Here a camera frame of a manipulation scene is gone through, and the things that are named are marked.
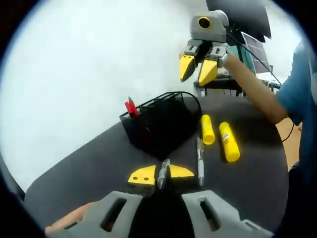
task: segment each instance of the black table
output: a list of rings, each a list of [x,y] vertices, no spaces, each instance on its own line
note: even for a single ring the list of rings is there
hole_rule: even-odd
[[[288,193],[287,163],[276,127],[245,97],[210,95],[199,100],[216,134],[216,142],[205,146],[204,189],[236,207],[242,220],[274,231]],[[240,148],[241,158],[234,163],[223,160],[218,134],[222,121],[229,122]],[[195,138],[169,158],[197,174]],[[25,205],[45,227],[83,204],[124,188],[133,171],[154,164],[161,162],[132,146],[118,123],[35,180],[26,192]]]

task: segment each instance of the black cable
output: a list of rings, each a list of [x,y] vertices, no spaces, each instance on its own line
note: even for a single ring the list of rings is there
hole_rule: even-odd
[[[282,140],[282,142],[284,142],[285,140],[287,140],[290,137],[290,135],[292,134],[293,128],[294,128],[294,123],[293,123],[292,129],[291,129],[291,132],[288,134],[288,136],[284,140]]]
[[[273,74],[273,72],[262,62],[262,60],[260,60],[256,55],[254,55],[254,53],[252,53],[251,51],[249,51],[248,48],[246,48],[242,43],[240,43],[239,41],[237,41],[233,36],[230,36],[228,33],[227,33],[227,36],[229,36],[232,40],[234,40],[236,43],[238,43],[240,46],[242,46],[245,50],[247,50],[250,54],[252,54],[261,64],[263,64],[263,66],[272,74],[272,76],[277,80],[277,82],[282,86],[281,82],[275,77],[275,75]],[[293,132],[293,128],[294,128],[294,123],[293,123],[293,126],[292,126],[292,129],[291,131],[289,132],[288,136],[282,140],[282,142],[284,142],[285,140],[287,140],[292,132]]]

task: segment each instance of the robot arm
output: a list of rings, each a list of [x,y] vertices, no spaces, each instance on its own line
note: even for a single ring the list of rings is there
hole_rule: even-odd
[[[204,86],[217,76],[227,58],[226,29],[229,21],[221,10],[211,11],[206,16],[194,16],[191,24],[192,39],[180,59],[180,79],[187,80],[195,71],[198,63],[203,62],[199,74],[199,85]]]

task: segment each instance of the person's hand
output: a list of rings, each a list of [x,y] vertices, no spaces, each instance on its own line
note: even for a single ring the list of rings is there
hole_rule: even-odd
[[[67,225],[72,224],[73,222],[76,221],[81,221],[84,218],[85,212],[91,208],[92,206],[96,205],[97,202],[90,202],[87,203],[84,206],[81,206],[77,208],[76,210],[70,212],[63,218],[59,219],[57,222],[53,223],[52,225],[48,226],[45,228],[45,233],[51,233],[57,230],[60,230],[64,228]]]

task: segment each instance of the computer monitor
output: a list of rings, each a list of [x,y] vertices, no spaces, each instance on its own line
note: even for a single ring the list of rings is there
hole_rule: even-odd
[[[266,53],[265,53],[262,42],[258,41],[254,37],[244,32],[241,32],[241,34],[246,43],[246,47],[248,48],[248,50],[251,51],[256,57],[258,57],[267,67],[265,68],[258,59],[256,59],[253,55],[251,55],[255,73],[269,72],[268,69],[270,69],[270,66],[268,64]]]

